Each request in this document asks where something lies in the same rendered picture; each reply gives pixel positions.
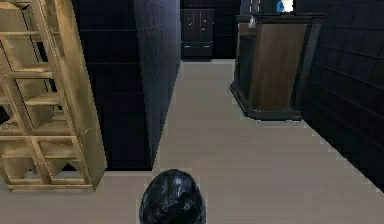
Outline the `dark cupboard with drawers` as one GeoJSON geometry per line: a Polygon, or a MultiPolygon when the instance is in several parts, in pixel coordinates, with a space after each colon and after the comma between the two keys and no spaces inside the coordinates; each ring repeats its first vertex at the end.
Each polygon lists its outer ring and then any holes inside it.
{"type": "Polygon", "coordinates": [[[213,55],[213,9],[181,10],[181,43],[184,58],[211,58],[213,55]]]}

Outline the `black garbage bag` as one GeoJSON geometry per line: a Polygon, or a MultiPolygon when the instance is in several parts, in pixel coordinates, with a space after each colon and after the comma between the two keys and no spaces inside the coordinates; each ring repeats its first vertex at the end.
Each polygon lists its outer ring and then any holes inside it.
{"type": "Polygon", "coordinates": [[[206,205],[195,179],[169,169],[152,179],[143,193],[140,224],[206,224],[206,205]]]}

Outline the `brown wooden kitchen counter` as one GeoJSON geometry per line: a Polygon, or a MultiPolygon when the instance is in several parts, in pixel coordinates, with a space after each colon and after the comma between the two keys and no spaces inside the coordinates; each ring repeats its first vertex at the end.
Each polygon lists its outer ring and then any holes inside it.
{"type": "Polygon", "coordinates": [[[324,13],[239,15],[230,90],[243,114],[257,121],[299,121],[300,101],[324,13]],[[255,28],[248,26],[251,16],[255,28]]]}

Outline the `light wooden shelf unit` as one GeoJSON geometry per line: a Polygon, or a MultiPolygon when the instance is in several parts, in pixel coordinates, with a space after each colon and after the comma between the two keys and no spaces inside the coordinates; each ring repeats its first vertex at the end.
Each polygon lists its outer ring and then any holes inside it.
{"type": "Polygon", "coordinates": [[[107,168],[71,0],[0,0],[0,176],[96,189],[107,168]]]}

